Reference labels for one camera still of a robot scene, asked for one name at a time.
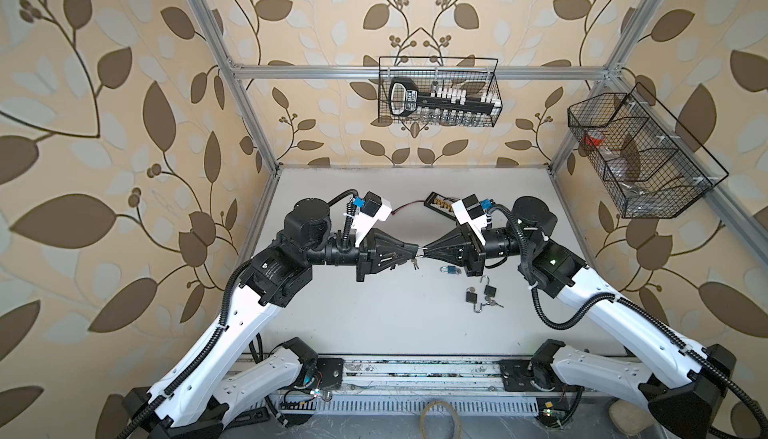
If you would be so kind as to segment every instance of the black wire mesh basket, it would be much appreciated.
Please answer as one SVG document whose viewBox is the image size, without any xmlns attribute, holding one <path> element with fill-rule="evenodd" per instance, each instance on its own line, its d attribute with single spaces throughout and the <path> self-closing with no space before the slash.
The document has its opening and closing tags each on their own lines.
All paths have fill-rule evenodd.
<svg viewBox="0 0 768 439">
<path fill-rule="evenodd" d="M 498 60 L 379 57 L 379 122 L 494 127 L 502 113 Z"/>
<path fill-rule="evenodd" d="M 674 120 L 674 131 L 654 119 L 651 106 Z M 641 83 L 629 94 L 606 92 L 569 107 L 568 127 L 623 218 L 677 217 L 728 176 Z"/>
</svg>

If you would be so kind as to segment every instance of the wallpaper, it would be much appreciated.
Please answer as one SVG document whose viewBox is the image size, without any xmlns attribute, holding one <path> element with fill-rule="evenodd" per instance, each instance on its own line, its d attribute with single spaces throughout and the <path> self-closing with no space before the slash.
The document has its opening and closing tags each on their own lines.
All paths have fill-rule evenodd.
<svg viewBox="0 0 768 439">
<path fill-rule="evenodd" d="M 111 439 L 214 319 L 266 171 L 185 0 L 0 10 L 0 436 Z"/>
<path fill-rule="evenodd" d="M 600 66 L 639 1 L 208 0 L 244 64 L 474 55 L 503 66 Z"/>
<path fill-rule="evenodd" d="M 731 176 L 720 186 L 768 227 L 768 0 L 666 0 L 625 73 L 656 92 Z M 658 319 L 737 357 L 734 378 L 768 404 L 768 275 L 699 201 L 672 220 L 626 220 L 590 162 L 560 172 L 600 273 Z M 757 424 L 735 396 L 715 425 L 740 437 Z"/>
<path fill-rule="evenodd" d="M 501 81 L 496 126 L 425 126 L 379 117 L 377 86 L 346 80 L 246 81 L 278 162 L 290 165 L 514 167 L 543 165 L 566 130 L 584 81 Z"/>
</svg>

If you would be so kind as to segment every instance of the bunch of keys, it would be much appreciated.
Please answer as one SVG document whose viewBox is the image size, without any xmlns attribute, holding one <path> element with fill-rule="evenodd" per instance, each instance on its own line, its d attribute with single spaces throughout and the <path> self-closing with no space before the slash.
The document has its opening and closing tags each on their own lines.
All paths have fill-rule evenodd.
<svg viewBox="0 0 768 439">
<path fill-rule="evenodd" d="M 503 308 L 504 306 L 496 302 L 494 299 L 496 295 L 496 288 L 491 286 L 491 278 L 489 278 L 487 275 L 484 275 L 480 278 L 480 283 L 482 284 L 483 279 L 487 279 L 488 283 L 485 285 L 485 289 L 483 289 L 483 293 L 485 294 L 485 302 L 480 303 L 480 309 L 477 309 L 477 303 L 478 303 L 478 295 L 477 292 L 475 292 L 475 288 L 471 287 L 467 289 L 465 300 L 472 304 L 472 309 L 475 311 L 475 314 L 480 314 L 482 312 L 483 306 L 489 305 L 494 306 L 497 305 L 500 308 Z"/>
</svg>

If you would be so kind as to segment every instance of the table surface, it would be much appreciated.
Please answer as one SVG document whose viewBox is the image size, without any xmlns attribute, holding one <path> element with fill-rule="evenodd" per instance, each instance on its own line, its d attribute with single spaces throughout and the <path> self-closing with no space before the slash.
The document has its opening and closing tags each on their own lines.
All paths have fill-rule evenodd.
<svg viewBox="0 0 768 439">
<path fill-rule="evenodd" d="M 515 199 L 533 195 L 558 216 L 552 239 L 581 254 L 578 242 L 549 176 L 540 168 L 392 168 L 287 169 L 259 237 L 265 248 L 283 228 L 285 214 L 307 197 L 331 200 L 355 188 L 360 195 L 373 191 L 393 208 L 437 194 L 464 198 L 476 194 L 512 208 Z M 332 207 L 334 230 L 343 225 L 344 203 Z M 504 223 L 494 214 L 494 226 Z M 449 218 L 412 204 L 376 227 L 402 240 L 426 245 L 455 227 Z M 481 291 L 479 278 L 446 274 L 445 263 L 419 259 L 418 270 L 408 262 L 393 271 L 355 281 L 353 267 L 315 266 L 313 280 L 293 298 L 264 331 L 265 349 L 302 338 L 321 354 L 373 355 L 531 355 L 546 339 L 565 341 L 593 353 L 622 355 L 623 346 L 589 319 L 567 331 L 554 331 L 536 316 L 528 284 L 517 271 L 518 258 L 486 270 L 504 307 L 486 307 L 475 314 L 465 302 L 470 286 Z M 553 321 L 564 321 L 574 310 L 542 296 L 542 306 Z"/>
</svg>

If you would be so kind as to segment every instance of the beige round object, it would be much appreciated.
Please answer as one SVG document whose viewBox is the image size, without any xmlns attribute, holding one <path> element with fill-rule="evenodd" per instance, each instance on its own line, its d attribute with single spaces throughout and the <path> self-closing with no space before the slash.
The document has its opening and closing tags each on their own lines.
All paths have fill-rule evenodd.
<svg viewBox="0 0 768 439">
<path fill-rule="evenodd" d="M 639 434 L 656 422 L 648 411 L 622 399 L 610 405 L 608 415 L 616 428 L 628 436 Z"/>
</svg>

